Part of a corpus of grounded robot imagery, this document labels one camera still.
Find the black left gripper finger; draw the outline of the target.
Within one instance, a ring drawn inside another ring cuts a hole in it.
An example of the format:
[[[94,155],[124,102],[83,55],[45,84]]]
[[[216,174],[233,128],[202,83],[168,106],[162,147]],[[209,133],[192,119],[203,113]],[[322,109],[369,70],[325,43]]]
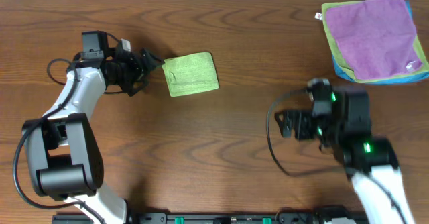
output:
[[[127,94],[130,97],[134,96],[139,91],[142,91],[148,85],[148,83],[149,83],[148,80],[142,80],[142,81],[139,81],[139,82],[134,82],[130,86],[129,90],[127,91]]]
[[[165,62],[162,58],[156,56],[150,50],[142,48],[140,50],[140,58],[146,72],[151,72],[157,68],[161,68]]]

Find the light green microfiber cloth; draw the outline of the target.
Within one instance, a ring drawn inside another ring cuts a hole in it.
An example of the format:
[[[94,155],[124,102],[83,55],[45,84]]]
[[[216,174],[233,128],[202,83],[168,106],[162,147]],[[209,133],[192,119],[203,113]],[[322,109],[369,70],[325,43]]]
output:
[[[203,93],[219,88],[219,80],[210,52],[165,59],[162,70],[171,97]]]

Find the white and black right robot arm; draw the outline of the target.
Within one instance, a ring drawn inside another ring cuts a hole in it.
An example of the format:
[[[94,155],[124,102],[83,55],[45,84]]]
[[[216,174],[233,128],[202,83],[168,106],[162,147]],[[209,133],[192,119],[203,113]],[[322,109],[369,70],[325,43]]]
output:
[[[369,223],[414,223],[391,142],[372,134],[369,95],[352,86],[315,85],[278,97],[267,112],[282,137],[320,142],[343,167]]]

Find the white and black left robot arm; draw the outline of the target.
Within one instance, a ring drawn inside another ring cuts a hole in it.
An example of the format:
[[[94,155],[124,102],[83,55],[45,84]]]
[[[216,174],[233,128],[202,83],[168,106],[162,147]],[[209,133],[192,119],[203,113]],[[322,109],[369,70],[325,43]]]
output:
[[[89,120],[108,86],[117,85],[132,97],[164,60],[145,48],[134,52],[125,39],[111,47],[112,37],[104,31],[82,33],[82,51],[65,60],[67,81],[56,102],[40,118],[23,124],[13,181],[25,202],[48,209],[31,200],[19,184],[18,162],[24,151],[34,192],[55,200],[53,209],[76,207],[93,223],[140,223],[141,215],[103,182],[103,159]]]

